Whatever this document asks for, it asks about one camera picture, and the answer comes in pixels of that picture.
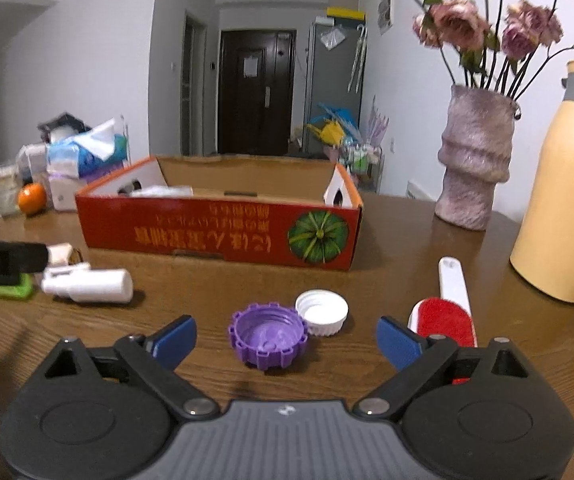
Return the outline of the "white plastic bottle cap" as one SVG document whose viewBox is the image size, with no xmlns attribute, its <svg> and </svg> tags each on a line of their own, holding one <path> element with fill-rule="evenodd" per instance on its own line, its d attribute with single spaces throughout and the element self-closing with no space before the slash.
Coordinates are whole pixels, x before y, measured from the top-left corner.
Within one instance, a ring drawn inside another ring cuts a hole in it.
<svg viewBox="0 0 574 480">
<path fill-rule="evenodd" d="M 308 333 L 316 337 L 336 335 L 349 315 L 347 300 L 325 289 L 303 292 L 296 299 L 295 309 L 307 324 Z"/>
</svg>

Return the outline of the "yellow thermos jug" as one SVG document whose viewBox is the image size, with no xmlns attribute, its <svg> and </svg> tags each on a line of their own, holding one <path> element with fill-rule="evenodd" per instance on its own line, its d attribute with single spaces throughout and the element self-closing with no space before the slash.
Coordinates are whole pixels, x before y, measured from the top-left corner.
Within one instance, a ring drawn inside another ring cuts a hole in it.
<svg viewBox="0 0 574 480">
<path fill-rule="evenodd" d="M 544 294 L 574 304 L 574 61 L 509 261 Z"/>
</svg>

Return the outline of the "pink textured ceramic vase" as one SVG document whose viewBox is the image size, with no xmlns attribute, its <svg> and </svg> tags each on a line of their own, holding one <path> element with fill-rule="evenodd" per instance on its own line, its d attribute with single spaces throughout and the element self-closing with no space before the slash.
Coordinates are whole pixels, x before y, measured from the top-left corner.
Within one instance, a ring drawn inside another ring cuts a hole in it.
<svg viewBox="0 0 574 480">
<path fill-rule="evenodd" d="M 434 213 L 453 226 L 484 231 L 491 219 L 496 185 L 509 180 L 515 122 L 521 108 L 502 93 L 452 87 L 438 152 L 444 166 Z"/>
</svg>

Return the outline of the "red cardboard pumpkin box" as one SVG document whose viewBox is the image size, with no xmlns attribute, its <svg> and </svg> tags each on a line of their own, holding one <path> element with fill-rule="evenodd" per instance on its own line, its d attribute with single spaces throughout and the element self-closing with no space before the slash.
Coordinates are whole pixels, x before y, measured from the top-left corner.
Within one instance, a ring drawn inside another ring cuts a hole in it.
<svg viewBox="0 0 574 480">
<path fill-rule="evenodd" d="M 76 202 L 91 248 L 341 271 L 363 216 L 345 167 L 292 157 L 151 156 Z"/>
</svg>

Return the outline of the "purple tissue pack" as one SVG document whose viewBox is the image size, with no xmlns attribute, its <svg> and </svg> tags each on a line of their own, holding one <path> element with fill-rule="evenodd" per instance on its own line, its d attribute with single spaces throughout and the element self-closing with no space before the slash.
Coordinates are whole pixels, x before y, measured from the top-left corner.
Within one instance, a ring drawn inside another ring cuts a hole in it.
<svg viewBox="0 0 574 480">
<path fill-rule="evenodd" d="M 48 185 L 50 186 L 54 209 L 58 212 L 76 211 L 76 194 L 81 188 L 122 168 L 124 168 L 123 162 L 115 162 L 94 170 L 84 177 L 74 178 L 63 176 L 62 174 L 50 174 L 48 176 Z"/>
</svg>

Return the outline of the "dark wooden door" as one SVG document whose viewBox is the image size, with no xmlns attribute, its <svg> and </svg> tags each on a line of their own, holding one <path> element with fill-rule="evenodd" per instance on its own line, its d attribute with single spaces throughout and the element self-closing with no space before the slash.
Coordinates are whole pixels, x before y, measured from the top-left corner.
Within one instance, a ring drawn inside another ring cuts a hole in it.
<svg viewBox="0 0 574 480">
<path fill-rule="evenodd" d="M 289 29 L 222 32 L 217 92 L 220 154 L 287 154 L 296 36 Z"/>
</svg>

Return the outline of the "green flat object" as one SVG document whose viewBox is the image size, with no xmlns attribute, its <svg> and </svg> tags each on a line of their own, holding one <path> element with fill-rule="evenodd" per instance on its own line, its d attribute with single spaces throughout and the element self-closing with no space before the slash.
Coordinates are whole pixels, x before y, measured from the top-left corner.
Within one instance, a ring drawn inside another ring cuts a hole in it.
<svg viewBox="0 0 574 480">
<path fill-rule="evenodd" d="M 34 279 L 31 274 L 22 274 L 17 285 L 0 285 L 0 299 L 27 300 L 33 294 Z"/>
</svg>

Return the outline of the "blue tissue pack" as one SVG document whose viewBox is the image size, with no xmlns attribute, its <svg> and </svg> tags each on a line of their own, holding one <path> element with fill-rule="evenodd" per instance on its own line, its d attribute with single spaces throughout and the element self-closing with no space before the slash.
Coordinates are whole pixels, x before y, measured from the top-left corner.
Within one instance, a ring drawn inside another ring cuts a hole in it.
<svg viewBox="0 0 574 480">
<path fill-rule="evenodd" d="M 52 143 L 46 155 L 49 174 L 82 178 L 128 159 L 129 141 L 115 118 L 88 132 Z"/>
</svg>

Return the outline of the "red white lint brush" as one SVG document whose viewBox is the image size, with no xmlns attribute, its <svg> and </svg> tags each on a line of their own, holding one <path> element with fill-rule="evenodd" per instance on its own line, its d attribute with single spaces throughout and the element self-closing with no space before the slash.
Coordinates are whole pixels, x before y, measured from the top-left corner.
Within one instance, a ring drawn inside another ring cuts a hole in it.
<svg viewBox="0 0 574 480">
<path fill-rule="evenodd" d="M 440 296 L 417 302 L 407 320 L 407 328 L 421 337 L 441 334 L 461 347 L 477 347 L 462 263 L 454 257 L 442 257 L 438 274 Z"/>
</svg>

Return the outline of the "clear drinking glass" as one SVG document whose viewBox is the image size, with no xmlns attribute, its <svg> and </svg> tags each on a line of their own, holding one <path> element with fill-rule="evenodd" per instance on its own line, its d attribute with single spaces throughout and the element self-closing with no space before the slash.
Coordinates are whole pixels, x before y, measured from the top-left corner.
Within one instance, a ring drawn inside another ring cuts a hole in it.
<svg viewBox="0 0 574 480">
<path fill-rule="evenodd" d="M 18 194 L 22 182 L 18 177 L 17 165 L 12 162 L 0 163 L 0 214 L 10 217 L 18 214 Z"/>
</svg>

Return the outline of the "dried pink rose bouquet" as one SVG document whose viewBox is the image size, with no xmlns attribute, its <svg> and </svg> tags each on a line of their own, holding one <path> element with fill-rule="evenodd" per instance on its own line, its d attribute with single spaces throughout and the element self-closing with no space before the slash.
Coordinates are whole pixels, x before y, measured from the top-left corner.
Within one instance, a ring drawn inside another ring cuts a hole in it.
<svg viewBox="0 0 574 480">
<path fill-rule="evenodd" d="M 439 51 L 442 58 L 446 48 L 453 49 L 467 88 L 517 102 L 535 80 L 526 74 L 536 52 L 546 50 L 542 64 L 547 65 L 565 51 L 552 50 L 564 36 L 557 0 L 551 6 L 497 0 L 496 11 L 491 0 L 412 1 L 419 9 L 412 22 L 419 43 Z"/>
</svg>

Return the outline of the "grey refrigerator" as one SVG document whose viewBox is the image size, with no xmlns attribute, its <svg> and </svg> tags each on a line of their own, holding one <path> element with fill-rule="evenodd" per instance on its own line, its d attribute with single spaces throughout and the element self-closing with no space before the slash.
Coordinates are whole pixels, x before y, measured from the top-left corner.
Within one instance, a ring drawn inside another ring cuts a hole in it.
<svg viewBox="0 0 574 480">
<path fill-rule="evenodd" d="M 366 56 L 363 21 L 316 20 L 310 27 L 305 69 L 302 151 L 306 158 L 323 158 L 322 142 L 308 125 L 322 128 L 327 112 L 338 112 L 357 126 L 361 118 L 362 70 Z"/>
</svg>

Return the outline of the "orange fruit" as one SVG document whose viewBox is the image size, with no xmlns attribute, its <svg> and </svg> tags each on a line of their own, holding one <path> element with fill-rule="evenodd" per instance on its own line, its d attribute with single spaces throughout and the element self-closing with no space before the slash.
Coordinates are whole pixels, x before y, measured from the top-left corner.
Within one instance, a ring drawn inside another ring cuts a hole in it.
<svg viewBox="0 0 574 480">
<path fill-rule="evenodd" d="M 25 216 L 35 216 L 48 206 L 48 193 L 41 183 L 27 184 L 18 193 L 17 205 Z"/>
</svg>

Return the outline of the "small white yellow container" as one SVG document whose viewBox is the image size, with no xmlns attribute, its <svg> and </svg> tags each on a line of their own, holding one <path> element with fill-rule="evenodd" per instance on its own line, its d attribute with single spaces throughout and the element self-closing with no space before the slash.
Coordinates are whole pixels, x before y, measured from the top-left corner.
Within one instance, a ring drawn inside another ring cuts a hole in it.
<svg viewBox="0 0 574 480">
<path fill-rule="evenodd" d="M 48 246 L 48 266 L 73 266 L 81 262 L 81 254 L 69 243 Z"/>
</svg>

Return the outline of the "black item on stack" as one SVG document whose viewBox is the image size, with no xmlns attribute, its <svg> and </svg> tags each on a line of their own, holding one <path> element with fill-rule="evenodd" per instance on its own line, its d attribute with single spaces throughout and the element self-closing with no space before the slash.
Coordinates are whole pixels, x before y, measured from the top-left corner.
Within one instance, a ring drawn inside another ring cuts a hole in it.
<svg viewBox="0 0 574 480">
<path fill-rule="evenodd" d="M 41 122 L 38 125 L 41 133 L 41 140 L 45 143 L 51 143 L 60 139 L 68 138 L 74 134 L 85 133 L 90 131 L 91 127 L 82 122 L 81 119 L 65 112 L 47 122 Z"/>
</svg>

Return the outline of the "purple plastic bottle cap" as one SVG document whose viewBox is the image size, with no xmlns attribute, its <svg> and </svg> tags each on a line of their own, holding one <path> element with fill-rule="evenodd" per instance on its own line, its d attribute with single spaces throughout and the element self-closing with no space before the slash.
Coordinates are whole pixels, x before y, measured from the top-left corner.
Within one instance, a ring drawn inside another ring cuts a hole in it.
<svg viewBox="0 0 574 480">
<path fill-rule="evenodd" d="M 257 370 L 291 367 L 309 340 L 308 325 L 296 310 L 275 302 L 235 312 L 227 332 L 237 359 Z"/>
</svg>

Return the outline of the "white spray bottle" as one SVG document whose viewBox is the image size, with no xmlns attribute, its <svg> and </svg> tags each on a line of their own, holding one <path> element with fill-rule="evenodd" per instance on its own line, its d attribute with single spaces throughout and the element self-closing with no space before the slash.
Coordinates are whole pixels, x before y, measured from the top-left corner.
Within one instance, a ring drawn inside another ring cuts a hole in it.
<svg viewBox="0 0 574 480">
<path fill-rule="evenodd" d="M 128 304 L 133 298 L 132 276 L 127 270 L 94 270 L 87 262 L 47 268 L 41 289 L 46 295 L 77 304 Z"/>
</svg>

